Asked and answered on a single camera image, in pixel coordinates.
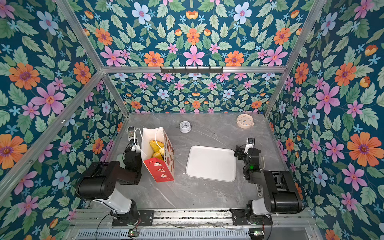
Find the yellow fake croissant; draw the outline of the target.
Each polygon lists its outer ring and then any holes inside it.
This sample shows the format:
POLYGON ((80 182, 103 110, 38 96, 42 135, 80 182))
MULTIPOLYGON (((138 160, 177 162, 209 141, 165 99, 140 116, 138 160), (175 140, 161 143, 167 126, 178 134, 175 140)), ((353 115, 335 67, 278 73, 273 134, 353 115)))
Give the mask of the yellow fake croissant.
POLYGON ((164 143, 156 140, 150 140, 150 147, 154 152, 159 152, 160 149, 164 148, 164 143))

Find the round yellow fake bun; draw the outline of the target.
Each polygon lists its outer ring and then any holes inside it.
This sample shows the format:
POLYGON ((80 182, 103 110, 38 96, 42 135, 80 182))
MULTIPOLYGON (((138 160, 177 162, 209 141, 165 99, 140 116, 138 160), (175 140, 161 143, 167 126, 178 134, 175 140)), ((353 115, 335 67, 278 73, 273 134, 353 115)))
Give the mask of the round yellow fake bun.
POLYGON ((158 160, 161 160, 161 161, 164 160, 163 155, 162 155, 159 151, 153 153, 152 157, 153 157, 153 158, 156 158, 156 159, 158 159, 158 160))

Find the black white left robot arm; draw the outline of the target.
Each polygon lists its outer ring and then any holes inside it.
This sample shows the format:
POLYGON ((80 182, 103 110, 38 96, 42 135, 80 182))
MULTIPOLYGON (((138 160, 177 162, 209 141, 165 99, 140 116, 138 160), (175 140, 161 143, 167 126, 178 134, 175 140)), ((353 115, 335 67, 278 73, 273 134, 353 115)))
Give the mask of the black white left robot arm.
POLYGON ((139 147, 129 144, 123 161, 92 163, 77 182, 76 194, 88 201, 100 203, 111 210, 111 215, 123 224, 133 225, 140 219, 135 201, 116 188, 136 186, 142 177, 142 158, 139 147))

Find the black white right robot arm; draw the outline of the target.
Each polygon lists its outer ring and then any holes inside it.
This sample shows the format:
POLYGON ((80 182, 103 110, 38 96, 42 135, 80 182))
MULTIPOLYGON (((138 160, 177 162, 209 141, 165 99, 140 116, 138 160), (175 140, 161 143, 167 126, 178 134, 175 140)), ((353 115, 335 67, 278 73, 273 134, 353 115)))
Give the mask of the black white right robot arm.
POLYGON ((243 161, 244 179, 257 190, 258 198, 250 200, 245 210, 249 223, 254 224, 262 216, 294 215, 304 210, 301 194, 290 172, 264 170, 261 151, 250 144, 236 146, 234 156, 243 161))

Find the red white paper bag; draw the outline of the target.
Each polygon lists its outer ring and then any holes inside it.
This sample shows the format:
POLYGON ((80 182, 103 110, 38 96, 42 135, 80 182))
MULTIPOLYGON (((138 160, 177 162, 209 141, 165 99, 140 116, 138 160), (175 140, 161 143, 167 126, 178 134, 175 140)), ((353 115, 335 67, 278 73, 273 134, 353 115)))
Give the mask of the red white paper bag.
POLYGON ((175 149, 164 128, 143 129, 141 158, 156 183, 175 180, 175 149))

